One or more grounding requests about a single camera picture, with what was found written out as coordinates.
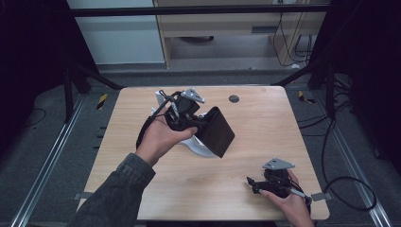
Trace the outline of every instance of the wall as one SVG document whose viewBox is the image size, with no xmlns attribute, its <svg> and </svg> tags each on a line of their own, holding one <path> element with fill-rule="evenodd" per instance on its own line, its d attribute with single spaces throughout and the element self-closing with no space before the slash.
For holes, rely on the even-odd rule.
<svg viewBox="0 0 401 227">
<path fill-rule="evenodd" d="M 151 0 L 67 0 L 71 9 L 153 7 Z M 77 18 L 97 65 L 164 63 L 155 16 Z"/>
</svg>

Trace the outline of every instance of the light wood table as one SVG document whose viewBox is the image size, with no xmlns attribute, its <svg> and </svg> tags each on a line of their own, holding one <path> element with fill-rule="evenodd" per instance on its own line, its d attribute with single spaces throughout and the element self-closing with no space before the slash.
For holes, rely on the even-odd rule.
<svg viewBox="0 0 401 227">
<path fill-rule="evenodd" d="M 157 107 L 155 92 L 170 95 L 188 87 L 135 87 L 121 91 L 96 157 L 86 192 L 94 192 L 135 151 L 137 135 Z M 293 172 L 307 195 L 321 192 L 294 114 L 282 87 L 195 87 L 205 98 L 198 114 L 218 106 L 235 132 L 222 159 L 203 158 L 184 145 L 175 146 L 154 167 L 140 220 L 285 219 L 272 203 L 255 195 L 247 177 L 263 181 L 262 165 L 274 157 L 296 165 Z M 229 96 L 239 96 L 232 103 Z M 325 201 L 312 203 L 313 219 L 329 216 Z"/>
</svg>

